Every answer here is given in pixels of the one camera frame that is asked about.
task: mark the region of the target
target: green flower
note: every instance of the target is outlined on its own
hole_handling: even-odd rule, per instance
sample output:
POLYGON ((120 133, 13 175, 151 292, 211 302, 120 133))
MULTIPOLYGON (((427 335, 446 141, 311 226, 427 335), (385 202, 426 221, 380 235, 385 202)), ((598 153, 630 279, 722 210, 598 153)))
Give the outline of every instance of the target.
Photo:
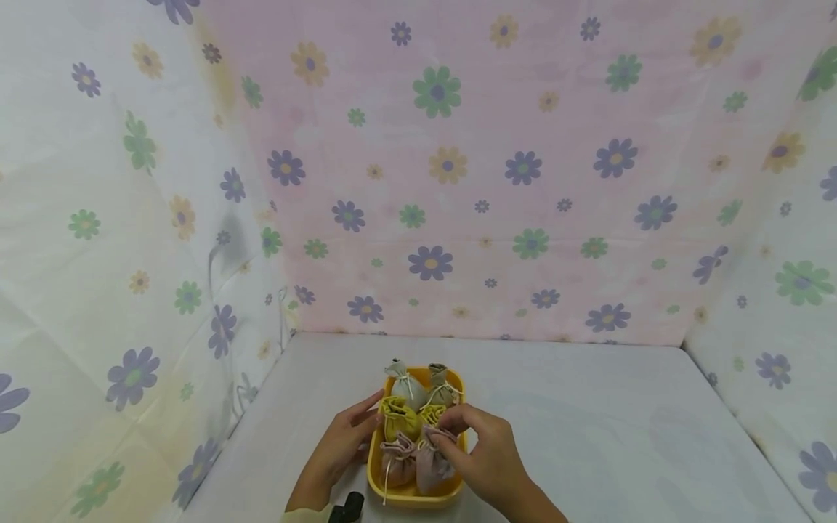
POLYGON ((256 84, 249 76, 241 77, 241 89, 244 90, 244 98, 250 104, 252 109, 258 109, 261 106, 264 96, 261 95, 261 87, 256 84))
POLYGON ((177 297, 174 306, 180 309, 180 314, 192 314, 195 307, 201 305, 201 290, 197 281, 184 281, 180 289, 174 291, 174 295, 177 297))
POLYGON ((738 216, 738 211, 741 210, 742 203, 744 203, 742 200, 732 200, 729 205, 721 209, 721 214, 718 214, 717 218, 718 222, 724 227, 732 223, 735 217, 738 216))
POLYGON ((131 154, 131 165, 135 169, 145 167, 148 176, 150 176, 151 170, 157 167, 157 161, 154 159, 154 152, 157 151, 157 146, 154 145, 154 140, 148 137, 146 122, 134 120, 134 114, 128 111, 128 119, 125 121, 125 127, 130 135, 122 137, 122 145, 131 154))
POLYGON ((271 254, 278 253, 279 247, 281 246, 282 239, 280 238, 279 233, 270 227, 262 229, 262 250, 264 251, 265 258, 269 258, 271 254))
POLYGON ((728 113, 737 113, 744 107, 747 101, 747 94, 744 91, 735 91, 724 100, 724 110, 728 113))
POLYGON ((835 74, 837 74, 837 47, 820 51, 796 97, 804 101, 813 100, 820 90, 827 91, 834 87, 835 74))
POLYGON ((360 109, 350 109, 349 123, 352 124, 353 127, 363 127, 363 124, 366 123, 366 115, 364 115, 363 111, 360 109))
POLYGON ((401 211, 401 223, 407 228, 419 228, 424 223, 424 211, 418 205, 405 205, 401 211))
POLYGON ((450 78, 450 69, 444 65, 439 72, 432 67, 424 70, 424 82, 417 79, 413 90, 418 93, 415 104, 419 109, 427 109, 427 117, 435 118, 437 113, 447 118, 451 107, 459 107, 462 98, 456 93, 460 90, 460 79, 450 78))
POLYGON ((598 259, 599 256, 604 256, 608 253, 608 243, 604 238, 590 238, 581 246, 581 254, 584 258, 598 259))
POLYGON ((532 232, 530 228, 523 231, 523 235, 515 236, 515 246, 511 248, 521 256, 521 259, 537 259, 541 253, 545 253, 549 246, 549 237, 539 228, 532 232))
POLYGON ((625 56, 620 54, 608 67, 608 79, 605 83, 610 85, 611 92, 618 90, 626 91, 630 86, 639 82, 639 72, 642 70, 642 62, 637 61, 636 54, 625 56))
POLYGON ((93 478, 88 484, 81 485, 75 495, 80 499, 69 511, 70 514, 78 514, 83 518, 93 509, 98 509, 107 501, 107 496, 119 487, 120 477, 125 472, 118 461, 108 469, 104 467, 93 473, 93 478))
POLYGON ((306 244, 306 254, 313 259, 325 258, 326 254, 328 254, 328 245, 318 239, 310 239, 306 244))
POLYGON ((195 387, 194 385, 192 385, 192 382, 186 383, 185 385, 183 385, 183 388, 180 389, 180 400, 185 402, 190 397, 192 397, 192 394, 194 392, 195 387))
POLYGON ((776 283, 779 284, 776 293, 780 296, 790 295, 790 302, 794 305, 802 305, 805 301, 819 305, 823 302, 821 295, 834 292, 834 286, 826 281, 829 271, 815 269, 814 264, 808 260, 796 265, 785 262, 782 270, 784 272, 776 273, 776 283))
POLYGON ((71 231, 75 231, 75 237, 78 239, 91 239, 99 233, 99 226, 102 224, 96 219, 96 213, 85 211, 81 209, 77 214, 69 217, 69 226, 71 231))

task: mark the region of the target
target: yellow flower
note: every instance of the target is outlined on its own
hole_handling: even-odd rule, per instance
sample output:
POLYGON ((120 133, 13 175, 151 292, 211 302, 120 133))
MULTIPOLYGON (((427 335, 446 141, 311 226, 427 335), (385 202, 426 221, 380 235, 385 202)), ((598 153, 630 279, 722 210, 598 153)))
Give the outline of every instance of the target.
POLYGON ((290 54, 291 61, 296 65, 294 74, 305 80, 308 85, 322 87, 322 79, 328 76, 326 55, 317 49, 313 42, 300 42, 296 51, 290 54))
POLYGON ((256 356, 260 360, 266 360, 267 356, 270 356, 270 342, 269 341, 266 341, 265 343, 262 343, 262 346, 259 347, 259 352, 258 352, 258 354, 256 354, 256 356))
POLYGON ((708 314, 706 313, 706 307, 700 306, 697 309, 695 309, 695 320, 697 320, 698 323, 705 324, 706 320, 708 319, 709 318, 708 314))
POLYGON ((709 162, 709 170, 712 172, 720 172, 729 167, 730 165, 730 157, 721 154, 712 158, 709 162))
POLYGON ((547 91, 541 95, 541 99, 538 101, 538 106, 541 108, 541 111, 545 113, 551 113, 557 104, 558 93, 555 91, 547 91))
POLYGON ((465 168, 467 163, 468 158, 460 155, 458 147, 440 147, 436 156, 430 157, 430 176, 438 178, 439 183, 451 182, 455 185, 460 182, 460 177, 465 177, 468 173, 468 169, 465 168))
POLYGON ((168 208, 172 210, 172 225, 177 228, 177 236, 180 239, 190 239, 195 232, 195 213, 189 198, 175 195, 168 208))
POLYGON ((145 42, 134 44, 133 55, 141 73, 151 79, 162 78, 164 68, 160 61, 160 55, 154 49, 148 47, 148 44, 145 42))
POLYGON ((454 307, 454 309, 451 312, 453 312, 454 318, 460 319, 467 318, 469 314, 468 309, 462 306, 454 307))
POLYGON ((697 30, 689 54, 695 57, 698 67, 705 64, 718 65, 735 50, 735 43, 740 37, 741 24, 738 18, 714 17, 706 27, 697 30))
POLYGON ((373 163, 371 166, 367 167, 367 176, 369 176, 372 180, 380 180, 383 178, 383 169, 377 163, 373 163))
POLYGON ((509 48, 517 40, 517 22, 510 14, 502 14, 491 25, 491 41, 497 48, 509 48))
POLYGON ((128 288, 131 289, 135 295, 144 295, 148 290, 149 278, 148 273, 144 270, 138 270, 131 276, 131 283, 128 288))
POLYGON ((796 167, 797 160, 805 152, 805 146, 799 143, 801 137, 798 132, 779 133, 768 155, 764 157, 762 171, 770 169, 779 174, 785 167, 796 167))

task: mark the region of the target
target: left hand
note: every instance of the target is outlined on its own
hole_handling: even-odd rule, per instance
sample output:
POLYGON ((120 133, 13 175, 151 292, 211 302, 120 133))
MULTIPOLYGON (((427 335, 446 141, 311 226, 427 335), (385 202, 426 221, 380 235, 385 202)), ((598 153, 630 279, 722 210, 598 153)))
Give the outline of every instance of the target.
POLYGON ((285 512, 296 509, 323 510, 331 497, 331 487, 340 480, 353 461, 363 461, 372 433, 381 424, 375 404, 383 397, 383 390, 338 413, 308 458, 296 481, 285 512))

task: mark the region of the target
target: black object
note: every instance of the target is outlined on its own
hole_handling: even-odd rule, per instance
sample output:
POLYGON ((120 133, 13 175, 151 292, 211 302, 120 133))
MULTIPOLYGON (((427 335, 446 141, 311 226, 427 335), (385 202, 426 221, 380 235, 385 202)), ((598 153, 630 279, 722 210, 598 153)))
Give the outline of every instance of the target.
POLYGON ((352 523, 361 519, 361 512, 363 511, 363 494, 360 492, 350 492, 346 496, 346 504, 343 506, 336 506, 331 511, 331 516, 328 518, 328 523, 352 523))

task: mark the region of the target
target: hand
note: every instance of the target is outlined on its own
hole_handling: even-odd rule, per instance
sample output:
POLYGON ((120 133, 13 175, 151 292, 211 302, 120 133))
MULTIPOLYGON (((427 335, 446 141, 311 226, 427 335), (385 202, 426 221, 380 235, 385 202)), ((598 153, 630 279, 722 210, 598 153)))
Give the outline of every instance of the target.
POLYGON ((478 441, 470 454, 440 436, 433 436, 433 444, 465 483, 507 520, 512 523, 567 521, 529 478, 517 453, 511 425, 505 419, 464 403, 445 411, 439 420, 439 428, 454 434, 468 428, 476 431, 478 441))
POLYGON ((364 461, 372 433, 381 424, 375 404, 383 390, 338 413, 317 444, 300 478, 296 481, 285 512, 296 509, 323 510, 331 497, 331 487, 354 461, 364 461))

